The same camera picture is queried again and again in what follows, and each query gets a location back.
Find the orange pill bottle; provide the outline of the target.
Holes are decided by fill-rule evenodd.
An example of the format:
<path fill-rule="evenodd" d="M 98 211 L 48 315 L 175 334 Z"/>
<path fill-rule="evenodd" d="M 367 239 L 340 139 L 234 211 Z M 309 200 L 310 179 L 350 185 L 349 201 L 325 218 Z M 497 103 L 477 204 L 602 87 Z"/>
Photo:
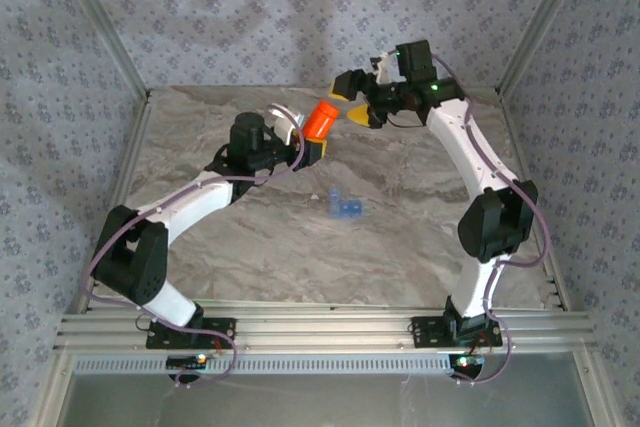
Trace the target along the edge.
<path fill-rule="evenodd" d="M 325 140 L 339 115 L 339 109 L 326 100 L 319 100 L 302 127 L 303 137 L 306 140 Z"/>

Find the left controller board with LED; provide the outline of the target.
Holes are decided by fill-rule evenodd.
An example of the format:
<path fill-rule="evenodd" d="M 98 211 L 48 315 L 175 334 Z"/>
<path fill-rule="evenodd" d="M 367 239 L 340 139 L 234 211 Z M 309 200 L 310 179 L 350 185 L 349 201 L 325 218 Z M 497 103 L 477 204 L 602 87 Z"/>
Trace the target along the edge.
<path fill-rule="evenodd" d="M 195 354 L 186 356 L 169 356 L 165 362 L 166 369 L 204 369 L 209 357 L 206 354 Z"/>

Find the controller board with led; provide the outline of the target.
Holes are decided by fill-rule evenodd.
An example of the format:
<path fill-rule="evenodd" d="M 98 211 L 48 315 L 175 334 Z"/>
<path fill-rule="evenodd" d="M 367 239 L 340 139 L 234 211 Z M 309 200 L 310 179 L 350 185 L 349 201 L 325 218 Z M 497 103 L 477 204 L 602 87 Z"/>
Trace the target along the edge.
<path fill-rule="evenodd" d="M 204 369 L 209 357 L 206 354 L 195 354 L 186 356 L 169 356 L 165 362 L 166 369 Z"/>
<path fill-rule="evenodd" d="M 449 356 L 449 362 L 453 369 L 451 377 L 467 382 L 475 382 L 480 376 L 484 366 L 482 355 L 455 354 Z"/>

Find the grey metal panel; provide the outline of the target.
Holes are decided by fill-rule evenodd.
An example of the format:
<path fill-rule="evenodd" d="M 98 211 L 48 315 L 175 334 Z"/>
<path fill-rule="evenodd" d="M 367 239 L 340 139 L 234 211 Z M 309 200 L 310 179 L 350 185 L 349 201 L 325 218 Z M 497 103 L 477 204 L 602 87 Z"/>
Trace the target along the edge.
<path fill-rule="evenodd" d="M 77 374 L 56 427 L 595 427 L 569 354 L 515 355 L 495 380 L 446 375 Z"/>

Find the right controller board with LED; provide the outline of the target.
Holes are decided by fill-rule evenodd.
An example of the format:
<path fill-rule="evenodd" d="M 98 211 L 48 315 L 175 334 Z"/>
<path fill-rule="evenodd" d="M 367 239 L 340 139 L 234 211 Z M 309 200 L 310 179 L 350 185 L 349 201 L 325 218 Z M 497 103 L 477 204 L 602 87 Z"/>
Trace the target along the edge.
<path fill-rule="evenodd" d="M 449 362 L 453 369 L 451 377 L 467 382 L 475 382 L 480 376 L 484 366 L 482 355 L 455 354 L 449 356 Z"/>

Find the aluminium table side rail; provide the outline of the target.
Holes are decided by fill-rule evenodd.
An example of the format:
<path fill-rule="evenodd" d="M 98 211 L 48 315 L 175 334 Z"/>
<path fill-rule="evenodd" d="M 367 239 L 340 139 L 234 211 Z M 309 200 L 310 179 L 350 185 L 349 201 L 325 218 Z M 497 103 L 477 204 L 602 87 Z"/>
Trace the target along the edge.
<path fill-rule="evenodd" d="M 519 171 L 524 177 L 531 178 L 532 174 L 526 161 L 524 148 L 520 141 L 515 121 L 508 109 L 507 101 L 502 96 L 498 96 L 498 100 L 502 107 L 511 142 L 517 156 Z M 540 253 L 543 252 L 544 248 L 547 248 L 547 255 L 541 264 L 546 276 L 546 283 L 548 284 L 547 290 L 549 291 L 544 300 L 544 308 L 546 310 L 572 311 L 570 296 L 566 289 L 564 279 L 562 278 L 552 243 L 545 242 L 542 224 L 538 220 L 534 220 L 532 237 L 535 239 L 536 246 Z"/>
<path fill-rule="evenodd" d="M 116 182 L 110 191 L 109 203 L 107 204 L 108 212 L 110 212 L 112 208 L 125 203 L 128 198 L 133 183 L 136 164 L 140 155 L 140 149 L 146 135 L 149 117 L 152 111 L 152 107 L 150 106 L 151 97 L 152 91 L 148 90 L 136 111 L 132 131 L 125 145 L 119 165 Z M 67 310 L 69 314 L 84 313 L 87 309 L 89 299 L 86 297 L 86 291 L 91 292 L 94 286 L 94 281 L 89 274 L 89 267 L 95 253 L 96 247 L 93 246 L 88 251 L 88 260 L 80 275 L 78 293 L 74 295 L 70 307 Z"/>

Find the aluminium frame post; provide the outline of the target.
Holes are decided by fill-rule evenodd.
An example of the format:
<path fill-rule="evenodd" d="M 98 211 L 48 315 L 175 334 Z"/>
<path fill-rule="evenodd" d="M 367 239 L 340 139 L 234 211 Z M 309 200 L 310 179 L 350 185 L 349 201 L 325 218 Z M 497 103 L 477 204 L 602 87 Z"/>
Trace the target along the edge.
<path fill-rule="evenodd" d="M 126 82 L 137 96 L 147 98 L 147 86 L 118 35 L 116 27 L 101 0 L 78 1 Z"/>
<path fill-rule="evenodd" d="M 509 98 L 523 77 L 565 0 L 540 0 L 495 89 Z"/>

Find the aluminium mounting rail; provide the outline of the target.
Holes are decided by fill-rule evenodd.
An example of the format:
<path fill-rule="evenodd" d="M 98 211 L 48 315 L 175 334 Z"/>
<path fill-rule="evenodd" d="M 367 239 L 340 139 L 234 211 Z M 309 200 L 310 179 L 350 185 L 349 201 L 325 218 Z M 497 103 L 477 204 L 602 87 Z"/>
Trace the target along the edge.
<path fill-rule="evenodd" d="M 426 308 L 375 305 L 205 301 L 208 317 L 236 319 L 235 342 L 248 353 L 395 353 L 413 347 L 410 321 L 433 316 Z M 585 312 L 506 309 L 517 353 L 592 348 L 596 338 Z M 136 310 L 93 303 L 83 314 L 63 317 L 54 347 L 74 353 L 133 353 L 146 340 Z"/>

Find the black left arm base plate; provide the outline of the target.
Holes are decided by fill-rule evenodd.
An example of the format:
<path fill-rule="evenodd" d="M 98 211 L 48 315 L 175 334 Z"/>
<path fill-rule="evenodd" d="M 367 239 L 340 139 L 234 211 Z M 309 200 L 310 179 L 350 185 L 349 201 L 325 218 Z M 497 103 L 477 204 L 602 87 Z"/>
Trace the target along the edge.
<path fill-rule="evenodd" d="M 236 325 L 237 320 L 232 317 L 204 317 L 194 325 L 190 325 L 190 328 L 216 331 L 234 340 Z M 169 329 L 160 323 L 151 322 L 147 332 L 146 348 L 150 350 L 214 348 L 228 350 L 231 348 L 231 345 L 227 340 L 217 336 L 179 332 Z"/>

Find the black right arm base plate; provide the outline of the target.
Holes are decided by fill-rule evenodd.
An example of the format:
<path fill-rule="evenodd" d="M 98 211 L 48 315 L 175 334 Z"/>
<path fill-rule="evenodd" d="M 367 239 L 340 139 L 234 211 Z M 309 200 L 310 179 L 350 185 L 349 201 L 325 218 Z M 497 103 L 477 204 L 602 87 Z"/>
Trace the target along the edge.
<path fill-rule="evenodd" d="M 415 348 L 503 346 L 499 324 L 485 315 L 460 321 L 445 316 L 412 317 L 408 331 Z"/>

